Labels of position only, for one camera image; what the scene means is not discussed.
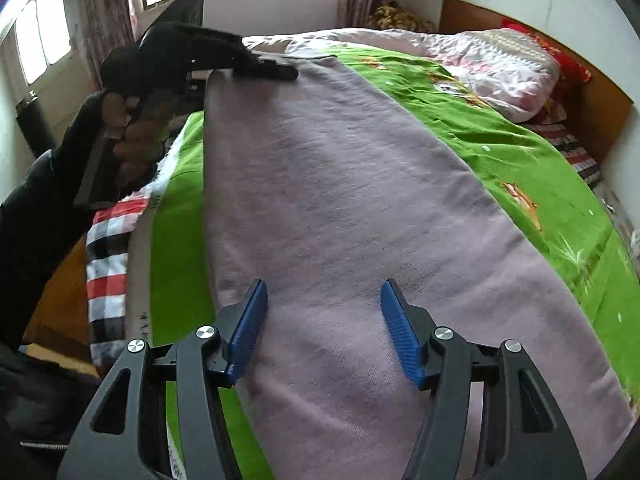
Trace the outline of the left hand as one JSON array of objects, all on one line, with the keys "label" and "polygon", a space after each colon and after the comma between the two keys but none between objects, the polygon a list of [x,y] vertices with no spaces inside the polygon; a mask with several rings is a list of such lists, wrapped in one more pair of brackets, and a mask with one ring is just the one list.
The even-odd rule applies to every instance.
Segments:
[{"label": "left hand", "polygon": [[117,174],[113,181],[126,188],[138,181],[159,162],[168,137],[167,125],[174,111],[169,102],[157,102],[145,118],[128,122],[125,99],[117,93],[107,93],[102,108],[102,122],[119,134],[113,148]]}]

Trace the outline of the black sleeved left forearm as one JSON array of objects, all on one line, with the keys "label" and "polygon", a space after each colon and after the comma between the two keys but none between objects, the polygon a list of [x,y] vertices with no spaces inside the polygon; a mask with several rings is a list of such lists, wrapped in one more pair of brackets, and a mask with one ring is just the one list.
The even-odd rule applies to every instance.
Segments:
[{"label": "black sleeved left forearm", "polygon": [[93,93],[63,142],[40,155],[1,204],[2,346],[20,346],[47,282],[88,231],[92,212],[74,200],[101,130],[123,125],[124,100]]}]

